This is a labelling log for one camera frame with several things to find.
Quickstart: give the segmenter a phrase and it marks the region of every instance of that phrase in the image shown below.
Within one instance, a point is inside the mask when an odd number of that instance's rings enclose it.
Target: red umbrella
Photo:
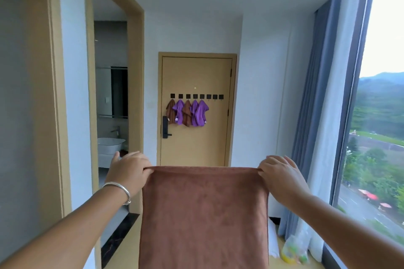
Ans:
[[[391,205],[387,203],[381,203],[380,205],[383,207],[391,208]]]
[[[377,200],[377,199],[378,199],[377,195],[374,195],[374,194],[372,194],[372,193],[367,193],[366,196],[367,196],[369,199],[372,199],[372,200]]]

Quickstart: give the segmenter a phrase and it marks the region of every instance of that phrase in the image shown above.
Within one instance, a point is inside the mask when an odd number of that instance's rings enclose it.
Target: person's right arm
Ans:
[[[301,217],[348,268],[404,268],[404,248],[311,194],[296,164],[268,156],[259,168],[270,192]]]

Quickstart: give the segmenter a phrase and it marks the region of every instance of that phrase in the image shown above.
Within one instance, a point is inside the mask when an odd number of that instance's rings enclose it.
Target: purple towel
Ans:
[[[184,102],[182,100],[178,100],[177,103],[173,106],[173,110],[177,111],[175,115],[175,123],[181,125],[182,124],[182,108],[184,107]]]
[[[196,112],[195,112],[196,123],[199,126],[205,125],[205,123],[206,123],[205,112],[207,112],[208,110],[209,110],[209,106],[207,106],[206,103],[203,100],[201,100],[199,102],[198,108],[196,109]]]
[[[198,101],[194,100],[191,105],[192,125],[193,126],[198,126],[198,123],[196,121],[196,115],[195,115],[197,109],[198,109]]]

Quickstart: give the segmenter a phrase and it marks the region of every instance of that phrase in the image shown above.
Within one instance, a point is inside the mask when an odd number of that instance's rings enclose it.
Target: brown towel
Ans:
[[[268,190],[258,169],[151,168],[139,269],[268,269]]]
[[[182,117],[182,124],[186,126],[192,125],[191,103],[189,100],[185,102],[184,107],[182,108]]]
[[[176,111],[173,110],[173,106],[175,105],[174,99],[171,99],[170,102],[168,103],[166,107],[166,116],[169,119],[169,124],[174,124],[175,123],[175,114]]]

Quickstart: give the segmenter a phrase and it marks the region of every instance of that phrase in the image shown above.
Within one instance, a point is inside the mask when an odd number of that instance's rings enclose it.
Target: curtain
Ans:
[[[316,12],[313,46],[306,75],[291,158],[308,180],[321,110],[330,75],[341,0],[329,0]],[[298,217],[284,209],[278,235],[288,239],[296,231]]]
[[[359,0],[341,0],[334,56],[307,179],[313,195],[327,203],[330,201],[345,79],[358,5]],[[305,242],[310,242],[309,250],[312,256],[321,262],[324,241],[302,219],[298,221],[296,233],[300,231],[307,231]]]

